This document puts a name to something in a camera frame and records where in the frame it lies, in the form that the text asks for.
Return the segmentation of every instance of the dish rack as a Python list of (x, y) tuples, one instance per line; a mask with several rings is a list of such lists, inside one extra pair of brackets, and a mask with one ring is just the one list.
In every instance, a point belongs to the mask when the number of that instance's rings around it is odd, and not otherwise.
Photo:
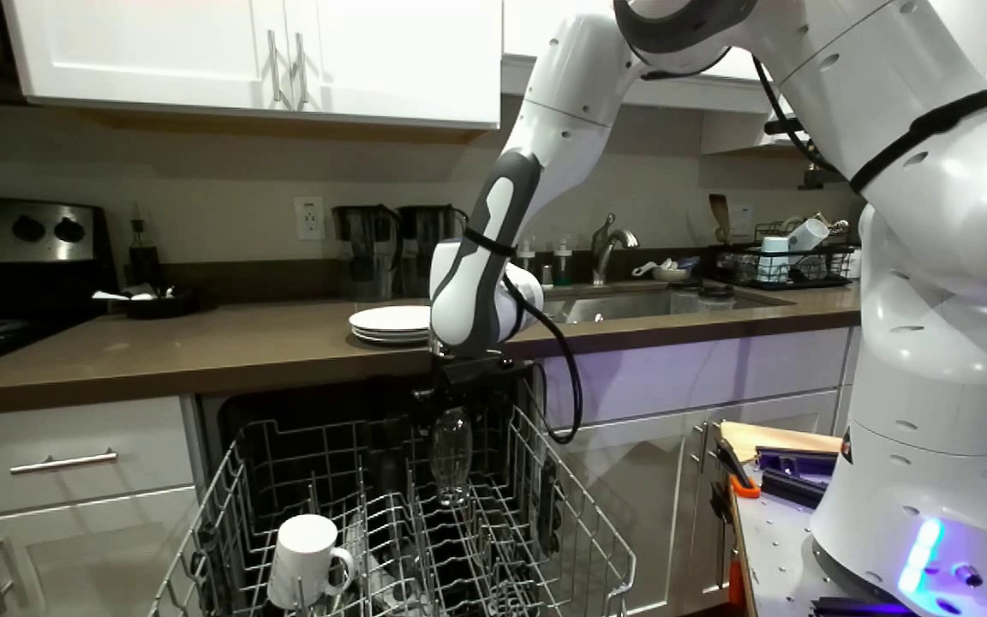
[(764, 253), (760, 247), (745, 247), (738, 257), (738, 283), (745, 289), (845, 289), (845, 261), (850, 247), (815, 247)]
[(245, 424), (148, 617), (282, 613), (269, 569), (277, 525), (302, 509), (332, 519), (356, 564), (293, 617), (629, 613), (638, 560), (526, 408), (473, 415), (467, 493), (439, 503), (429, 427), (406, 418)]

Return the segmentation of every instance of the kitchen wall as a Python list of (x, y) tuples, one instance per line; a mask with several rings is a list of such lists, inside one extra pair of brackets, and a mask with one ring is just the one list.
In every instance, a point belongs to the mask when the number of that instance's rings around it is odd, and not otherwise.
[[(287, 120), (200, 120), (0, 106), (0, 196), (79, 198), (111, 209), (117, 257), (143, 217), (165, 261), (343, 257), (296, 233), (296, 198), (477, 198), (504, 132), (356, 132)], [(794, 191), (804, 164), (700, 158), (700, 114), (624, 111), (596, 174), (535, 217), (535, 247), (587, 247), (612, 211), (645, 247), (713, 240), (706, 191), (751, 201), (757, 219), (847, 217), (850, 196)]]

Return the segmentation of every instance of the dishwasher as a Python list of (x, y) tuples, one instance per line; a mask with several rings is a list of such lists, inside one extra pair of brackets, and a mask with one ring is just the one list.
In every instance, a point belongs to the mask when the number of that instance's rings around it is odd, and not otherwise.
[(277, 525), (365, 528), (335, 597), (287, 617), (606, 617), (629, 613), (638, 560), (557, 452), (535, 375), (469, 387), (469, 480), (444, 503), (422, 379), (376, 377), (202, 402), (208, 487), (148, 617), (274, 617)]

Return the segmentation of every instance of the cup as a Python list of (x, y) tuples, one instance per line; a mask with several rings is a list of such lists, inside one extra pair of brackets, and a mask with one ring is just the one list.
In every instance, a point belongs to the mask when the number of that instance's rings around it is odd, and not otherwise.
[(760, 283), (785, 283), (791, 272), (791, 257), (772, 257), (772, 253), (789, 253), (791, 240), (789, 235), (764, 235), (760, 242), (760, 265), (757, 265), (757, 281)]
[(845, 281), (857, 281), (865, 265), (865, 251), (838, 253), (833, 257), (833, 275)]
[(439, 503), (463, 507), (469, 497), (473, 427), (467, 408), (451, 408), (432, 424), (432, 480)]
[[(277, 531), (274, 564), (269, 572), (269, 601), (282, 611), (339, 597), (353, 584), (353, 555), (335, 546), (339, 531), (322, 514), (296, 514)], [(343, 563), (339, 586), (331, 584), (331, 563)]]
[(833, 235), (831, 221), (820, 217), (808, 217), (804, 226), (791, 231), (791, 251), (800, 253), (815, 251), (831, 235)]

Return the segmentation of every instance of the mug handle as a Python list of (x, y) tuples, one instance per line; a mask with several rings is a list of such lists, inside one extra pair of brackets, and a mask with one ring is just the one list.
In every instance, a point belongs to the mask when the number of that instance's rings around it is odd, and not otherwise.
[(351, 588), (351, 584), (353, 584), (353, 551), (347, 551), (347, 547), (331, 547), (331, 560), (339, 560), (343, 564), (347, 564), (347, 575), (343, 575), (343, 584), (339, 586), (331, 586), (331, 579), (326, 579), (326, 586), (322, 586), (322, 594), (326, 597), (339, 597), (343, 588)]

